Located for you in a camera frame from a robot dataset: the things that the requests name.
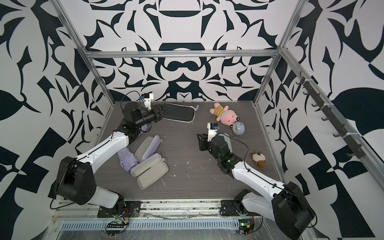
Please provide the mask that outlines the lavender umbrella case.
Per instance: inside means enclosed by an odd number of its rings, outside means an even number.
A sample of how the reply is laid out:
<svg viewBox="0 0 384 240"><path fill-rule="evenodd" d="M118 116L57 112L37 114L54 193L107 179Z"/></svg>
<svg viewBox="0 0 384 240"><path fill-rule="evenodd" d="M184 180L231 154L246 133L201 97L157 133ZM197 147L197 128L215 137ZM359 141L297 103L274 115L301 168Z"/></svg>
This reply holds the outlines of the lavender umbrella case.
<svg viewBox="0 0 384 240"><path fill-rule="evenodd" d="M162 178L169 171L165 162L159 162L142 173L137 178L137 184L140 189L144 190Z"/></svg>

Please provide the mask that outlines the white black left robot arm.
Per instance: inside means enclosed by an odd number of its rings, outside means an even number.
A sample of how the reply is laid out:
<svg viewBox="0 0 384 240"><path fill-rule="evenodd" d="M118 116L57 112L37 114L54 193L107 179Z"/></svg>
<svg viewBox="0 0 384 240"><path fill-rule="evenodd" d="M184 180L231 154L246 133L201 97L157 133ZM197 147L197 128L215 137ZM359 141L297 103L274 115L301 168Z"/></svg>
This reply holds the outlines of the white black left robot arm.
<svg viewBox="0 0 384 240"><path fill-rule="evenodd" d="M138 103L125 105L120 125L112 134L84 154L61 160L55 194L78 205L96 205L113 214L121 214L124 197L118 193L98 187L94 174L114 154L134 142L144 125L160 121L170 107L165 104L153 105L147 110Z"/></svg>

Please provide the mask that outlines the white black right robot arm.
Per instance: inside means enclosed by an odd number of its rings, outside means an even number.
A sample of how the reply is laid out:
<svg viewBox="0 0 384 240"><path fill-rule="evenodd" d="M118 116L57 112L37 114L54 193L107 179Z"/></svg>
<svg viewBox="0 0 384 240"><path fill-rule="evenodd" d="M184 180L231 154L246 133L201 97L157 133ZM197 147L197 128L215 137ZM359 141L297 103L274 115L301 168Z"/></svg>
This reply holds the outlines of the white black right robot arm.
<svg viewBox="0 0 384 240"><path fill-rule="evenodd" d="M220 170L235 180L248 185L236 201L249 213L257 213L276 223L291 240L297 240L315 219L316 213L302 190L293 182L284 184L253 169L245 160L231 152L223 136L211 139L197 135L200 151L208 151Z"/></svg>

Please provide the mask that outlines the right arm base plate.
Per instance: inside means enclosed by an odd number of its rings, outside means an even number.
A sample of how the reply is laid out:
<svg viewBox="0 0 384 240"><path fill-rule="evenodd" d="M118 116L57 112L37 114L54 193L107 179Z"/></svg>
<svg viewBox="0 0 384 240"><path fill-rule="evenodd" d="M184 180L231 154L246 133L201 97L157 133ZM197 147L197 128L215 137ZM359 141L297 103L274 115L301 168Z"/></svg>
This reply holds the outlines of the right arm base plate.
<svg viewBox="0 0 384 240"><path fill-rule="evenodd" d="M239 200L221 200L220 215L222 217L248 216L250 213Z"/></svg>

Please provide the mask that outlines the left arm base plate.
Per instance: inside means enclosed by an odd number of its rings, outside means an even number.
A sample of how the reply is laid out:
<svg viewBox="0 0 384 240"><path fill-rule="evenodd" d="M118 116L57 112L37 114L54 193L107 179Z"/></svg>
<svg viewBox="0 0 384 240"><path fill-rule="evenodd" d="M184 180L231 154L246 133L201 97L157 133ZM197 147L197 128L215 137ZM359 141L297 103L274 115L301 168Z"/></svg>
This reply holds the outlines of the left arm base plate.
<svg viewBox="0 0 384 240"><path fill-rule="evenodd" d="M115 216L124 218L138 217L141 212L141 205L141 201L124 201L124 203L120 202L120 205L113 209L100 207L97 218L113 218Z"/></svg>

